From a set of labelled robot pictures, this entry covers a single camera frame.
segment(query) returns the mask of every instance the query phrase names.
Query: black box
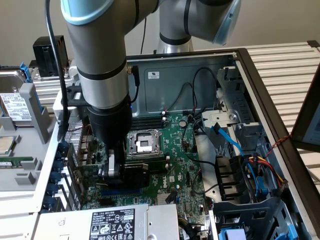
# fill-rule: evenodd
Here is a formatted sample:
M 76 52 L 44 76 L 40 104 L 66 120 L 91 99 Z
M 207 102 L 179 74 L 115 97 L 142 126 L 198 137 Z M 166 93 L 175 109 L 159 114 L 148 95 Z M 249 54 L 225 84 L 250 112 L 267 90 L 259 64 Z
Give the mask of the black box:
M 60 54 L 62 68 L 68 65 L 68 55 L 63 35 L 54 36 Z M 36 64 L 42 78 L 58 76 L 55 56 L 48 36 L 39 37 L 33 44 Z

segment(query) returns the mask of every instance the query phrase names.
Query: green circuit board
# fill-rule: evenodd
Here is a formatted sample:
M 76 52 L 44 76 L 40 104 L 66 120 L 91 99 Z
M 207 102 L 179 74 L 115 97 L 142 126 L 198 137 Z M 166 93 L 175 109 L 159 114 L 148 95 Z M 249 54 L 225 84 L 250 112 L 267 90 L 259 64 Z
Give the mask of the green circuit board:
M 161 205 L 166 204 L 166 197 L 174 190 L 177 191 L 176 207 L 179 216 L 188 218 L 190 223 L 204 223 L 205 214 L 208 213 L 208 206 L 205 203 L 203 195 L 195 194 L 191 185 L 187 184 L 187 173 L 190 180 L 193 181 L 200 169 L 198 163 L 189 160 L 182 149 L 182 134 L 184 129 L 180 128 L 179 121 L 187 120 L 182 114 L 171 114 L 167 117 L 166 127 L 158 129 L 162 134 L 160 138 L 161 150 L 169 153 L 170 162 L 168 164 L 167 173 L 151 174 L 150 185 L 129 194 L 103 195 L 103 191 L 107 186 L 102 183 L 97 184 L 91 177 L 92 171 L 103 164 L 107 158 L 104 147 L 98 142 L 94 147 L 96 154 L 99 153 L 101 162 L 99 164 L 87 164 L 81 166 L 84 176 L 83 182 L 87 191 L 83 198 L 82 209 L 97 209 L 105 207 L 120 207 L 127 205 L 149 204 Z M 193 129 L 187 128 L 184 141 L 188 142 L 188 152 L 191 152 L 194 145 Z M 198 159 L 197 153 L 190 153 L 194 159 Z M 197 179 L 194 183 L 197 191 L 203 191 L 203 183 Z M 200 205 L 204 206 L 204 210 L 200 211 Z

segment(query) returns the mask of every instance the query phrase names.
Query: motherboard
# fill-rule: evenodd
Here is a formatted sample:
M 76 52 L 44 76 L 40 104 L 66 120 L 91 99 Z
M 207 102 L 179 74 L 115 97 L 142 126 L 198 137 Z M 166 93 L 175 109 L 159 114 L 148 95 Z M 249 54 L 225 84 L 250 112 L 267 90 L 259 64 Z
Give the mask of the motherboard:
M 86 164 L 79 166 L 86 189 L 82 210 L 139 204 L 176 204 L 179 216 L 190 223 L 205 224 L 210 204 L 204 195 L 195 194 L 191 187 L 200 165 L 185 154 L 188 152 L 193 159 L 198 159 L 191 125 L 186 129 L 182 142 L 185 121 L 187 116 L 170 114 L 163 128 L 129 132 L 126 162 L 144 162 L 150 166 L 149 185 L 139 189 L 108 189 L 106 184 L 93 179 L 93 174 L 107 160 L 103 143 L 93 138 L 88 145 L 95 159 L 89 158 Z M 201 178 L 193 182 L 193 187 L 198 192 L 204 190 Z

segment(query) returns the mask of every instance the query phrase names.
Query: wall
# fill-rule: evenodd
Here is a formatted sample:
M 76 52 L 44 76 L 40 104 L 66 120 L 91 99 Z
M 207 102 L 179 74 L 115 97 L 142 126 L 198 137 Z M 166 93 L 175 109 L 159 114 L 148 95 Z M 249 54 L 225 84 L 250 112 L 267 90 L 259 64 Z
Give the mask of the wall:
M 234 34 L 226 47 L 279 44 L 318 40 L 320 42 L 320 0 L 242 0 Z M 68 56 L 73 57 L 68 30 L 60 11 L 60 1 L 51 3 L 55 35 L 64 35 Z M 128 55 L 140 53 L 144 23 L 126 37 Z M 34 59 L 32 45 L 48 35 L 44 0 L 0 1 L 0 64 L 26 64 Z M 147 18 L 143 53 L 152 53 L 159 40 L 159 13 Z M 195 50 L 216 48 L 210 42 L 193 39 Z

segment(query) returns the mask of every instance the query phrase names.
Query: computer monitor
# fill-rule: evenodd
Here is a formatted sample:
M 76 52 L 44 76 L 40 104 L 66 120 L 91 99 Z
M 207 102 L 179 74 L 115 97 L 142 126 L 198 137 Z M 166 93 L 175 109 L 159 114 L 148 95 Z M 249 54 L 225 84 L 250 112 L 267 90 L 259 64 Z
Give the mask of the computer monitor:
M 294 124 L 291 138 L 297 149 L 320 153 L 320 64 Z

